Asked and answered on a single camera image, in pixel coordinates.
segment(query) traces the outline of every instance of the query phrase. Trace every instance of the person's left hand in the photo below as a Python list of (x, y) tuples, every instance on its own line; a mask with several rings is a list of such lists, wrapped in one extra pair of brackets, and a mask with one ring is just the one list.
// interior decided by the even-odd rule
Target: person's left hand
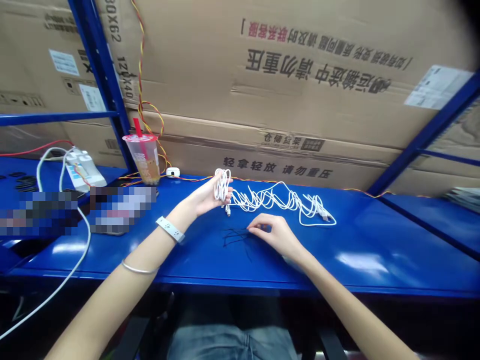
[(230, 204), (230, 199), (232, 197), (233, 188), (230, 186), (228, 188), (228, 194), (225, 197), (225, 201), (215, 200), (214, 189), (217, 185), (217, 181), (222, 177), (222, 173), (219, 172), (217, 175), (212, 177), (208, 182), (204, 183), (194, 192), (192, 192), (185, 201), (194, 208), (195, 214), (197, 217), (200, 215), (209, 212), (213, 208), (216, 208), (221, 205)]

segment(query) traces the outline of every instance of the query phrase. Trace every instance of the plastic cup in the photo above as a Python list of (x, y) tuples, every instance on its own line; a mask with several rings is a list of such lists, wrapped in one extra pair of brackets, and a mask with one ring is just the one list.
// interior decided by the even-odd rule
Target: plastic cup
[(145, 185), (156, 186), (160, 181), (157, 137), (155, 135), (131, 134), (122, 137), (126, 141), (136, 168)]

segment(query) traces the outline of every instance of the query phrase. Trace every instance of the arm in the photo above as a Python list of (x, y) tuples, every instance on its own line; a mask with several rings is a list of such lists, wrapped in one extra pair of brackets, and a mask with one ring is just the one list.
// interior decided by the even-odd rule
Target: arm
[[(215, 176), (180, 202), (166, 217), (181, 232), (200, 215), (222, 205), (214, 199)], [(230, 203), (232, 188), (225, 204)], [(125, 259), (132, 268), (157, 269), (175, 247), (176, 241), (161, 227), (153, 232)], [(139, 274), (121, 264), (93, 293), (70, 325), (58, 338), (46, 360), (99, 359), (110, 338), (147, 291), (157, 272)]]
[[(271, 227), (271, 232), (265, 231), (267, 226)], [(302, 246), (283, 217), (260, 214), (247, 229), (303, 270), (369, 360), (418, 359), (402, 340)]]

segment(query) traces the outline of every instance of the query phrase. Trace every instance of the power strip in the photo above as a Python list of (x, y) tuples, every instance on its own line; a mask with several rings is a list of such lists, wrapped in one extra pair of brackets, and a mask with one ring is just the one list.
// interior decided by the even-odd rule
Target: power strip
[(82, 193), (88, 193), (90, 191), (90, 187), (85, 183), (84, 179), (93, 187), (107, 186), (107, 181), (98, 171), (92, 157), (87, 151), (75, 149), (67, 155), (66, 162), (66, 169), (75, 190)]

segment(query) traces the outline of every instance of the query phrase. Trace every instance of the cup lid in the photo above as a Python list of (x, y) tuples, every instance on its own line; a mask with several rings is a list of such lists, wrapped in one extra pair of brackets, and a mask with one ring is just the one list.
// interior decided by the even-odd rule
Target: cup lid
[(150, 143), (157, 141), (158, 137), (150, 134), (144, 134), (142, 137), (138, 137), (136, 134), (130, 134), (123, 136), (122, 139), (128, 143)]

